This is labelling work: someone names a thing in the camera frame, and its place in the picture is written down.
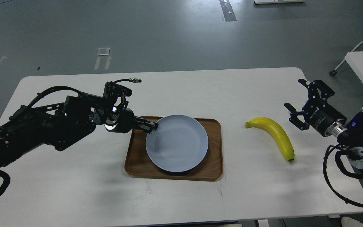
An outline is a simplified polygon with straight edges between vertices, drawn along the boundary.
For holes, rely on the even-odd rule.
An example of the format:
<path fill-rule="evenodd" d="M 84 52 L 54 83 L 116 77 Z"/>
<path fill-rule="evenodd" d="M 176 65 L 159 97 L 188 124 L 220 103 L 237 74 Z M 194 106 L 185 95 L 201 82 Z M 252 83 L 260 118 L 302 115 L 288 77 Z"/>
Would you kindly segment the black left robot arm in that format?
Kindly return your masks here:
<path fill-rule="evenodd" d="M 69 86 L 53 86 L 22 105 L 9 121 L 0 126 L 0 196 L 10 184 L 3 167 L 46 144 L 58 151 L 74 145 L 104 125 L 114 133 L 140 130 L 151 133 L 158 123 L 135 116 L 128 108 L 132 90 L 120 82 L 140 83 L 140 79 L 119 79 L 105 83 L 102 96 Z"/>

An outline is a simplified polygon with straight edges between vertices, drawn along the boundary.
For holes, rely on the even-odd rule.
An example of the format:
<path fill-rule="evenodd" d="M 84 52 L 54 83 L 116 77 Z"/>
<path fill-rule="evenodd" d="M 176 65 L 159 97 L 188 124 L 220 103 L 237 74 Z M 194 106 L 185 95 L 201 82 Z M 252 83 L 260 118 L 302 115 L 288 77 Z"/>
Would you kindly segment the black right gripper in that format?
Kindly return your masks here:
<path fill-rule="evenodd" d="M 290 112 L 289 121 L 302 131 L 308 130 L 311 125 L 323 137 L 330 136 L 328 128 L 331 125 L 347 121 L 343 114 L 327 104 L 327 99 L 334 96 L 335 92 L 322 80 L 299 79 L 298 82 L 307 88 L 308 99 L 303 106 L 304 112 L 298 112 L 290 103 L 284 103 L 284 107 Z M 305 122 L 299 119 L 303 115 Z"/>

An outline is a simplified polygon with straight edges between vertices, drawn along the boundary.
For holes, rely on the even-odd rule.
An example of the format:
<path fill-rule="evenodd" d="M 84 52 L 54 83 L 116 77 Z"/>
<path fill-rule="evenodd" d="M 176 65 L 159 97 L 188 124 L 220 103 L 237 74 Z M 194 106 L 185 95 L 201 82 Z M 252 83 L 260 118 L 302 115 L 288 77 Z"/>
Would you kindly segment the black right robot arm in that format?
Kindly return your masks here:
<path fill-rule="evenodd" d="M 324 179 L 334 194 L 345 203 L 363 208 L 363 204 L 338 193 L 327 175 L 327 160 L 335 151 L 334 160 L 339 170 L 348 177 L 363 179 L 363 112 L 357 113 L 347 123 L 347 118 L 328 104 L 328 98 L 335 93 L 322 80 L 299 79 L 298 82 L 307 88 L 308 99 L 301 111 L 289 103 L 284 104 L 290 111 L 289 121 L 300 130 L 312 127 L 323 137 L 334 136 L 337 139 L 337 145 L 328 146 L 324 155 Z"/>

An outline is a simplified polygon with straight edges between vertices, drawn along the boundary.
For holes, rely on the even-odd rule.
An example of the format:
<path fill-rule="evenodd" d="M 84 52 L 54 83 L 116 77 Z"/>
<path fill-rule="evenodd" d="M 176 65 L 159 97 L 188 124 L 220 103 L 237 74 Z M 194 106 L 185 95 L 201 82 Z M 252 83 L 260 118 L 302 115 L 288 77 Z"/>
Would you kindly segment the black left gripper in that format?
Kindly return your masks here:
<path fill-rule="evenodd" d="M 145 118 L 135 116 L 134 112 L 127 108 L 121 112 L 115 125 L 104 125 L 108 132 L 128 133 L 132 129 L 140 130 L 145 133 L 152 133 L 158 129 L 158 123 L 151 122 Z"/>

